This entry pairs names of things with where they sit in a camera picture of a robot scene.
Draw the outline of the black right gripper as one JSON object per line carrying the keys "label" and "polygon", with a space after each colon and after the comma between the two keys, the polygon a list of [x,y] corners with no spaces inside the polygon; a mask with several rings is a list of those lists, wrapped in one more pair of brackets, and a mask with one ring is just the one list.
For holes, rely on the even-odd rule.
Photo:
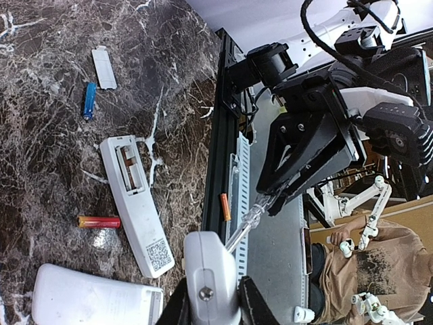
{"label": "black right gripper", "polygon": [[259,194],[275,194],[267,208],[272,217],[308,188],[366,161],[361,137],[329,72],[287,80],[273,94],[284,102],[287,112],[271,123],[256,185]]}

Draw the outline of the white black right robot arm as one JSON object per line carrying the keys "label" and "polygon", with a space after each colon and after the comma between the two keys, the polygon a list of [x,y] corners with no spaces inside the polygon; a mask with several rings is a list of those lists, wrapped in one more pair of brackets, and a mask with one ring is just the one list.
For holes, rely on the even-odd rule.
{"label": "white black right robot arm", "polygon": [[422,189],[432,173],[431,83],[426,53],[395,47],[406,31],[396,1],[349,1],[321,26],[266,44],[227,68],[229,90],[244,98],[243,115],[258,112],[258,83],[285,108],[272,123],[257,197],[244,215],[276,215],[307,189],[351,165],[361,165],[362,141],[403,168]]}

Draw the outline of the clear handled screwdriver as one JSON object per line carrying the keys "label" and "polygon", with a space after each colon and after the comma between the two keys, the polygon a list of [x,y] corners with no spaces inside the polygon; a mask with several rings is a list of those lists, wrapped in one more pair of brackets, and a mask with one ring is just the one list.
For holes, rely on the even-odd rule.
{"label": "clear handled screwdriver", "polygon": [[270,209],[276,200],[277,195],[259,194],[256,197],[254,204],[246,214],[242,216],[242,222],[226,243],[225,248],[228,253],[232,253],[240,241],[248,235],[250,230],[255,229],[259,225],[262,215]]}

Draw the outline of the white remote control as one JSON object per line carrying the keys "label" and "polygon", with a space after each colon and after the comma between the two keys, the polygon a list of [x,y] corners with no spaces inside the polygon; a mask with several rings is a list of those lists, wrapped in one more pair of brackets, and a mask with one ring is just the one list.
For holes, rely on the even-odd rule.
{"label": "white remote control", "polygon": [[36,324],[156,324],[164,291],[45,263],[38,269],[31,316]]}
{"label": "white remote control", "polygon": [[214,232],[191,232],[184,240],[185,275],[193,324],[239,324],[234,256]]}
{"label": "white remote control", "polygon": [[145,175],[135,136],[109,137],[99,145],[123,229],[139,270],[159,278],[175,266]]}

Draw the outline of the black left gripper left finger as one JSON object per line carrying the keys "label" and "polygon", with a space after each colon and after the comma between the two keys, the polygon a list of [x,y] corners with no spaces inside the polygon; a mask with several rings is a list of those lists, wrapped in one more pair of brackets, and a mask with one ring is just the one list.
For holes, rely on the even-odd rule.
{"label": "black left gripper left finger", "polygon": [[190,305],[187,291],[187,279],[182,278],[170,296],[157,325],[190,325]]}

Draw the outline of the blue battery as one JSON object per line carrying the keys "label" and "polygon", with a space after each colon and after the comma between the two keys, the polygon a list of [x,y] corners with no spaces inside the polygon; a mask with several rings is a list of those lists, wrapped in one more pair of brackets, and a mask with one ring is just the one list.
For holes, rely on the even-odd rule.
{"label": "blue battery", "polygon": [[96,90],[97,85],[95,83],[87,84],[83,108],[83,119],[85,121],[90,121],[93,118]]}

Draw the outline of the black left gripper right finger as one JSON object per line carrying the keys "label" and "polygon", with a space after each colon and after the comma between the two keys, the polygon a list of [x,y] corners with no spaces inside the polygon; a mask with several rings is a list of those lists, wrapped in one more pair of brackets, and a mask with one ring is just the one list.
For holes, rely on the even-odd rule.
{"label": "black left gripper right finger", "polygon": [[242,324],[279,325],[250,276],[244,276],[238,287]]}

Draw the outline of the red battery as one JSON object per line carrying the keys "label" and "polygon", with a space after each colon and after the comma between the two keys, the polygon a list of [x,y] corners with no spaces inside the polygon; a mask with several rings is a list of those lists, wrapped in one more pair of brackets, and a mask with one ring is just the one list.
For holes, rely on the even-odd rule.
{"label": "red battery", "polygon": [[78,216],[77,226],[79,228],[119,228],[121,226],[121,220],[118,217],[89,217],[89,216]]}

